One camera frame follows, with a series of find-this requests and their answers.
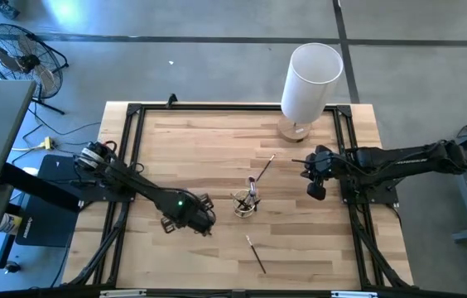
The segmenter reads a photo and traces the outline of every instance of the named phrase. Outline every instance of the lamp base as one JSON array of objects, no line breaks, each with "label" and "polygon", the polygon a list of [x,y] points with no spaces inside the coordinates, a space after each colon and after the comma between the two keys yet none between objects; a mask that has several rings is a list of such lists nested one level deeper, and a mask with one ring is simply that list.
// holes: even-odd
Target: lamp base
[{"label": "lamp base", "polygon": [[288,142],[301,142],[311,129],[311,124],[299,124],[289,120],[287,117],[282,116],[277,123],[277,132],[284,140]]}]

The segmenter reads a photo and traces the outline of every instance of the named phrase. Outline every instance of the fan stand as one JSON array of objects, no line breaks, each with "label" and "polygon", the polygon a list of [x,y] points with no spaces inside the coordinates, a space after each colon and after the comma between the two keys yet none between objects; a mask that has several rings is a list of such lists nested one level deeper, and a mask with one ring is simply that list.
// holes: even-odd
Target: fan stand
[{"label": "fan stand", "polygon": [[[56,49],[52,48],[51,46],[48,46],[44,41],[42,41],[40,38],[38,38],[36,35],[30,33],[30,34],[27,34],[27,37],[31,38],[32,40],[37,40],[38,42],[40,42],[43,46],[45,46],[46,48],[48,48],[49,50],[52,50],[53,52],[55,52],[57,55],[61,56],[64,60],[65,60],[65,63],[62,65],[62,66],[59,66],[56,70],[53,70],[53,72],[55,73],[56,71],[59,71],[59,70],[62,70],[64,69],[65,67],[70,67],[70,65],[68,65],[68,59],[66,59],[66,57],[64,55],[62,55],[59,51],[57,51]],[[31,99],[31,101],[33,103],[38,103],[40,104],[42,107],[45,107],[45,108],[48,108],[52,111],[55,111],[61,115],[65,115],[65,112],[63,112],[62,110],[59,110],[58,108],[55,108],[53,106],[50,106],[49,104],[47,103],[44,103],[42,101],[42,85],[40,84],[39,85],[39,89],[38,89],[38,95],[36,96],[36,99]]]},{"label": "fan stand", "polygon": [[55,111],[55,112],[57,112],[57,113],[59,113],[59,114],[61,114],[61,115],[64,115],[64,114],[65,114],[62,110],[59,110],[58,108],[55,108],[55,107],[53,107],[53,106],[50,106],[50,105],[47,104],[47,103],[42,102],[42,100],[41,100],[41,96],[42,96],[42,95],[41,95],[41,94],[42,94],[42,86],[40,86],[40,88],[39,88],[38,96],[36,97],[36,99],[31,99],[31,102],[32,102],[32,103],[38,103],[38,104],[40,104],[42,107],[48,108],[48,109],[50,109],[50,110],[52,110],[52,111]]}]

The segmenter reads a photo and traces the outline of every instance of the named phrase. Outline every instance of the black metal frame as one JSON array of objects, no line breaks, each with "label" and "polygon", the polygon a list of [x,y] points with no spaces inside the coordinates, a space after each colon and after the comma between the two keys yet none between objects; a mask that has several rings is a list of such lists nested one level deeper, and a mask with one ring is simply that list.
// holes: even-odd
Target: black metal frame
[{"label": "black metal frame", "polygon": [[[134,136],[134,144],[132,146],[132,153],[131,153],[131,164],[135,165],[138,162],[138,153],[141,145],[142,140],[142,131],[145,122],[146,112],[148,110],[214,110],[214,111],[233,111],[233,110],[243,110],[243,111],[281,111],[281,107],[278,103],[270,103],[270,104],[250,104],[250,103],[173,103],[176,102],[176,96],[173,94],[168,104],[165,103],[130,103],[127,107],[127,113],[125,117],[125,124],[123,126],[123,135],[119,145],[119,152],[118,157],[123,159],[125,157],[125,153],[128,146],[128,140],[130,138],[130,128],[132,119],[137,116],[137,127],[136,127],[136,134]],[[349,142],[352,148],[357,147],[357,139],[355,136],[354,124],[352,119],[351,107],[349,105],[330,105],[326,106],[324,109],[324,113],[331,113],[334,122],[335,122],[335,133],[337,136],[337,145],[339,148],[339,152],[342,154],[346,149],[346,145],[344,143],[344,133],[340,123],[340,119],[344,118],[347,126],[347,131],[349,134]],[[346,187],[345,182],[341,183],[341,189],[343,190]],[[370,213],[369,205],[368,204],[361,204],[363,208],[363,221],[365,227],[365,233],[371,238],[373,244],[375,245],[375,232],[373,230],[373,222],[372,216]],[[357,214],[357,207],[355,204],[348,204],[349,208],[349,217],[350,220],[353,216],[358,216]],[[101,242],[105,240],[108,236],[113,222],[113,216],[116,209],[116,203],[110,202],[108,203],[107,213],[105,215],[105,222],[104,222],[104,229],[101,238]],[[121,254],[123,250],[123,239],[125,237],[125,230],[124,226],[127,222],[127,216],[125,216],[124,224],[123,224],[123,231],[118,235],[118,239],[116,240],[112,266],[110,269],[110,274],[107,280],[107,284],[110,286],[116,286],[116,281],[118,279],[118,270],[119,270],[119,263],[121,260]],[[355,248],[355,257],[357,260],[357,268],[359,271],[359,281],[361,285],[361,289],[364,289],[367,286],[371,286],[367,272],[366,272],[366,263],[364,261],[363,256],[363,248],[361,240],[358,234],[352,229],[352,237],[354,240],[354,248]],[[103,279],[103,269],[104,269],[104,258],[102,259],[99,266],[96,268],[94,273],[94,284],[101,284]],[[380,266],[375,262],[373,259],[373,269],[375,273],[375,283],[374,285],[383,286],[384,279],[383,279],[383,272]],[[175,293],[180,293],[179,290],[173,290],[170,292],[172,295]],[[202,290],[195,290],[193,294],[204,294],[205,291]],[[282,293],[283,295],[290,295],[290,291],[273,291],[274,295]],[[304,294],[304,291],[294,291],[295,294]]]}]

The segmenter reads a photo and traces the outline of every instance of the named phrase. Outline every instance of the white cylinder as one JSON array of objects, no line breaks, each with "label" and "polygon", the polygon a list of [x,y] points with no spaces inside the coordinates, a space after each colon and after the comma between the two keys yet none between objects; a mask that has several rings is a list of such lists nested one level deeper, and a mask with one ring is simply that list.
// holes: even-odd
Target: white cylinder
[{"label": "white cylinder", "polygon": [[310,43],[294,50],[282,96],[283,114],[295,123],[312,123],[333,96],[344,63],[332,47]]}]

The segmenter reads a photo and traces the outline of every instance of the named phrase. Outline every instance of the wooden table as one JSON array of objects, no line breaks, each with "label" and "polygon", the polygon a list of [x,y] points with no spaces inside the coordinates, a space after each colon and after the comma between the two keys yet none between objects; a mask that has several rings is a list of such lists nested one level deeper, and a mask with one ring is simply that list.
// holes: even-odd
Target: wooden table
[{"label": "wooden table", "polygon": [[[99,140],[120,141],[127,105],[107,103]],[[380,147],[372,105],[351,108],[359,145]],[[138,158],[146,167],[143,175],[160,186],[208,193],[217,223],[211,237],[188,228],[165,234],[161,214],[139,195],[128,217],[117,287],[359,288],[349,213],[340,203],[338,181],[325,184],[324,201],[312,199],[306,194],[309,181],[300,177],[302,165],[291,162],[305,158],[319,144],[337,151],[333,118],[323,115],[313,123],[308,139],[293,144],[277,136],[280,116],[269,111],[147,111]],[[258,182],[258,212],[247,219],[237,217],[230,194],[246,189],[248,176],[258,175],[274,153],[276,158]],[[106,208],[106,203],[94,203],[79,215],[63,281],[75,277],[99,246]],[[383,205],[372,205],[372,216],[379,249],[401,278],[412,283],[397,217]],[[369,254],[365,258],[373,280]]]}]

